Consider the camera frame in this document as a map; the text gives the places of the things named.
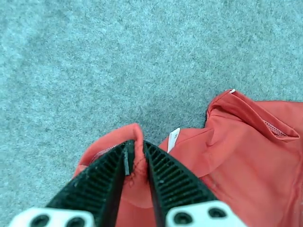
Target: gray carpet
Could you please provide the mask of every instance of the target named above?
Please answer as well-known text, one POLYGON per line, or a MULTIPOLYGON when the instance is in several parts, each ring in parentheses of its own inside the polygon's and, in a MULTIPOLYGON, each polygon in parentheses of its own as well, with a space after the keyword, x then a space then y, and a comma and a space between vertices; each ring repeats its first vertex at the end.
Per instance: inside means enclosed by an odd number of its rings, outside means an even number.
POLYGON ((301 0, 0 0, 0 225, 138 122, 158 144, 235 88, 303 101, 301 0))

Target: red garment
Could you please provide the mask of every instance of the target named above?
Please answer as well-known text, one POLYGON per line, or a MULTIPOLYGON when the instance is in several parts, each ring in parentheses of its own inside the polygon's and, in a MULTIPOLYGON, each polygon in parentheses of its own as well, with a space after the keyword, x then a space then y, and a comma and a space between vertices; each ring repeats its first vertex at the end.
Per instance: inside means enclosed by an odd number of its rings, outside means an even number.
MULTIPOLYGON (((117 227, 154 227, 147 164, 138 124, 114 130, 85 152, 76 176, 103 150, 135 140, 117 227)), ((168 148, 168 138, 159 147, 168 148)), ((170 154, 252 227, 303 227, 303 103, 254 102, 226 91, 207 111, 203 129, 182 129, 170 154)))

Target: garment tag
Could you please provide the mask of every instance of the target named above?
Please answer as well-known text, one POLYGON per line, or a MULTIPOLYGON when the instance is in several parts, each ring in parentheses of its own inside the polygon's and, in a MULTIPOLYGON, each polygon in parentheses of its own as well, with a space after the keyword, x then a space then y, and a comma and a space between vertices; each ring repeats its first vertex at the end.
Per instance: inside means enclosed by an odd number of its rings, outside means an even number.
POLYGON ((167 148, 167 153, 169 153, 174 148, 176 141, 178 139, 179 133, 180 133, 180 128, 177 128, 169 134, 169 145, 167 148))

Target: mesh lining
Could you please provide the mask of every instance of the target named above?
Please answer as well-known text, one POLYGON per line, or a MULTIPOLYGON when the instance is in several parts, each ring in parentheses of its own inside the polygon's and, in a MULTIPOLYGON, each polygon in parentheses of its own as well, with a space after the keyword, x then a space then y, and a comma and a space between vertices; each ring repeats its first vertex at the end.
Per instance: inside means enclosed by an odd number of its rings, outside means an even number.
POLYGON ((266 124, 266 126, 276 135, 276 136, 285 136, 287 137, 287 135, 282 132, 281 130, 279 130, 278 128, 276 128, 275 126, 273 126, 271 123, 264 121, 263 122, 266 124))

